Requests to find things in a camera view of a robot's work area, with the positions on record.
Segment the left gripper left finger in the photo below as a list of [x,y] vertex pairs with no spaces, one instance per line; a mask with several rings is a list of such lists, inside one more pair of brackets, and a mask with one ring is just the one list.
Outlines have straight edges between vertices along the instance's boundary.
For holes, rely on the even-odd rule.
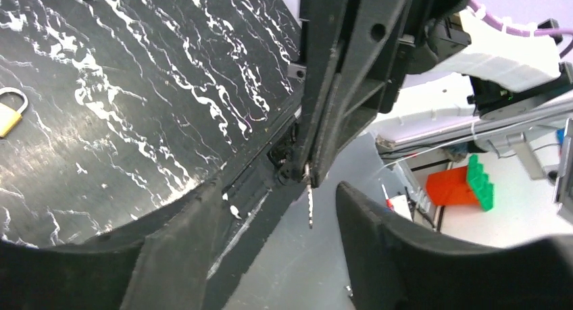
[[1,243],[2,309],[200,309],[223,212],[219,179],[82,244]]

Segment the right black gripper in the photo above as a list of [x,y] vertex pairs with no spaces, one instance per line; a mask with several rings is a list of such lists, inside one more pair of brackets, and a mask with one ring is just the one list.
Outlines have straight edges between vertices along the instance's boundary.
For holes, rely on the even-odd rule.
[[380,90],[380,112],[389,113],[407,75],[428,72],[470,43],[455,14],[468,0],[349,0],[343,36],[348,41],[335,95],[342,95],[345,117],[380,55],[387,79]]

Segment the orange and green blocks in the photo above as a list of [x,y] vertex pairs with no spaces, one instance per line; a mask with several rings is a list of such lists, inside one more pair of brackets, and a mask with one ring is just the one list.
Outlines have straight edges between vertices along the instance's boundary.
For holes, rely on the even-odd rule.
[[477,155],[471,155],[466,166],[431,174],[426,181],[426,192],[436,206],[477,205],[489,211],[494,189]]

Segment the small silver key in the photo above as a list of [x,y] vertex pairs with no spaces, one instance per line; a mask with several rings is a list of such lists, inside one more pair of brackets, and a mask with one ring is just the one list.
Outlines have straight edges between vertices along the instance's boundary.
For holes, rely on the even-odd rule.
[[312,229],[314,226],[314,197],[313,197],[313,188],[312,188],[312,181],[310,176],[310,166],[309,163],[304,165],[304,180],[306,183],[306,192],[307,192],[307,206],[308,206],[308,225],[309,228]]

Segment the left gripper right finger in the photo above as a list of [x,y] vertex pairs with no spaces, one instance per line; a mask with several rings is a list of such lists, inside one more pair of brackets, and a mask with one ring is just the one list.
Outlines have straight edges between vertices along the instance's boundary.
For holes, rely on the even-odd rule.
[[571,309],[572,237],[509,249],[433,232],[347,182],[336,210],[356,309]]

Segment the small brass padlock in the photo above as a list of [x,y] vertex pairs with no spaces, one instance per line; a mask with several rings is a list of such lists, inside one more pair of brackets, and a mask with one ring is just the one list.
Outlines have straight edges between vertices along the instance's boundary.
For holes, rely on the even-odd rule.
[[1,138],[5,138],[12,129],[22,120],[22,114],[28,107],[28,97],[20,89],[14,87],[1,88],[1,96],[16,95],[22,99],[18,109],[1,104]]

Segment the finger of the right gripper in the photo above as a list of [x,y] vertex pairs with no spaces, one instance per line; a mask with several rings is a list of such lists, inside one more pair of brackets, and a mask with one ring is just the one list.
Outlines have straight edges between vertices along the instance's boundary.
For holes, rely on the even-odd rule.
[[336,158],[354,138],[345,117],[340,83],[348,41],[343,36],[349,0],[300,0],[301,46],[296,62],[304,73],[297,139],[287,163],[293,180],[321,183]]

